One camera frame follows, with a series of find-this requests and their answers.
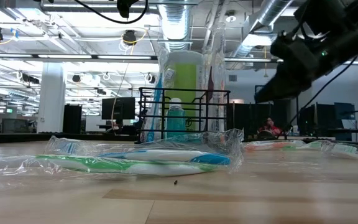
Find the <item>person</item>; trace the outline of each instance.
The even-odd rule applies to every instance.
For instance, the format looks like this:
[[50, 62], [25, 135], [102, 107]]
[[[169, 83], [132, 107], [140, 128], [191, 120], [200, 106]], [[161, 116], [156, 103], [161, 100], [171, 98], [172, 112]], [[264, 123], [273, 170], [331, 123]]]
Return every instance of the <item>person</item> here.
[[261, 131], [269, 131], [273, 135], [278, 136], [281, 133], [281, 129], [274, 126], [274, 121], [271, 117], [267, 117], [262, 127], [259, 128], [258, 133]]

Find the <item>bottle cap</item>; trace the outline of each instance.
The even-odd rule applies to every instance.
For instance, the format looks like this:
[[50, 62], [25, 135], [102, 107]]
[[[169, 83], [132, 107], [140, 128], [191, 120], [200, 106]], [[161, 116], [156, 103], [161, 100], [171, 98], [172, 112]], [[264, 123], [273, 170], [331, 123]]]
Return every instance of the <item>bottle cap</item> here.
[[[171, 103], [181, 103], [181, 100], [179, 98], [172, 98], [170, 100]], [[169, 104], [169, 108], [172, 106], [179, 106], [181, 108], [181, 104]]]

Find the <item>teal bottle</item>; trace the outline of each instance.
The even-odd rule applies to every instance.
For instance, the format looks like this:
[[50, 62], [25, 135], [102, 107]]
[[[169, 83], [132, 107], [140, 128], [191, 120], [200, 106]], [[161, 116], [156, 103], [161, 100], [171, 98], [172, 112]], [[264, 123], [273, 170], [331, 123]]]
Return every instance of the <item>teal bottle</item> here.
[[[172, 98], [171, 103], [181, 103], [179, 98]], [[167, 116], [180, 116], [183, 118], [166, 118], [166, 130], [186, 130], [186, 112], [182, 109], [181, 104], [170, 104], [169, 110], [167, 111]], [[180, 136], [186, 134], [186, 132], [166, 132], [165, 137], [170, 138], [174, 136]]]

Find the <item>wooden tabletop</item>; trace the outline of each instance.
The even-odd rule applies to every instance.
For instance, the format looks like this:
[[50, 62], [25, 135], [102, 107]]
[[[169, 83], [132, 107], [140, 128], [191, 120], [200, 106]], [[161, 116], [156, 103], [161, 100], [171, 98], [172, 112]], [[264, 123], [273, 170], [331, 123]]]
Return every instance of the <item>wooden tabletop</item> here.
[[[0, 153], [44, 147], [1, 144]], [[358, 161], [314, 151], [244, 156], [234, 174], [0, 177], [0, 223], [358, 223]]]

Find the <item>ceiling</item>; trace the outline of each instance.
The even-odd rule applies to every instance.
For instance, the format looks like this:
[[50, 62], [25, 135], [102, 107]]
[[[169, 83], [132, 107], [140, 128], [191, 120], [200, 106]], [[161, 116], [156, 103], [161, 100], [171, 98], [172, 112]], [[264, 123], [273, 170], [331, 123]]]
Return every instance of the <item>ceiling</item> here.
[[[71, 0], [55, 0], [55, 2], [68, 2]], [[110, 3], [107, 0], [97, 0], [103, 4]], [[158, 55], [160, 47], [167, 43], [161, 28], [161, 17], [156, 14], [155, 3], [149, 3], [149, 13], [141, 20], [129, 24], [117, 24], [107, 21], [93, 12], [87, 12], [82, 7], [72, 7], [70, 10], [40, 7], [39, 2], [30, 0], [0, 0], [0, 27], [4, 40], [0, 45], [0, 53], [9, 54], [91, 54], [91, 55]], [[281, 29], [291, 29], [296, 25], [292, 17], [296, 9], [303, 1], [294, 1], [283, 15], [275, 23], [274, 32]], [[210, 20], [213, 0], [183, 1], [190, 4], [190, 50], [202, 52], [203, 42], [207, 32], [207, 23]], [[257, 12], [262, 1], [231, 1], [227, 5], [227, 11], [233, 11], [236, 20], [226, 23], [226, 53], [235, 50], [242, 42], [242, 26], [246, 16]], [[223, 1], [218, 6], [216, 18], [220, 15]], [[130, 13], [129, 20], [137, 18], [141, 9]], [[113, 19], [123, 20], [118, 13], [103, 13]], [[122, 42], [122, 34], [125, 30], [134, 30], [137, 39], [141, 39], [133, 46]], [[254, 49], [252, 54], [264, 57], [263, 49]], [[104, 97], [114, 97], [117, 90], [106, 90], [106, 95], [101, 95], [96, 90], [85, 90], [87, 86], [97, 85], [103, 87], [119, 88], [119, 96], [139, 97], [138, 87], [154, 84], [147, 81], [149, 75], [156, 76], [159, 71], [157, 63], [120, 63], [120, 62], [63, 62], [68, 75], [66, 101], [71, 104], [82, 104], [85, 114], [98, 114], [100, 100]], [[32, 88], [9, 88], [8, 86], [28, 86], [20, 80], [23, 74], [30, 75], [42, 82], [42, 64], [40, 61], [31, 60], [3, 60], [0, 58], [0, 106], [17, 105], [17, 102], [30, 103], [31, 110], [19, 110], [19, 113], [33, 115], [37, 113], [39, 105], [39, 85], [31, 84]], [[93, 79], [98, 82], [75, 83], [74, 75]]]

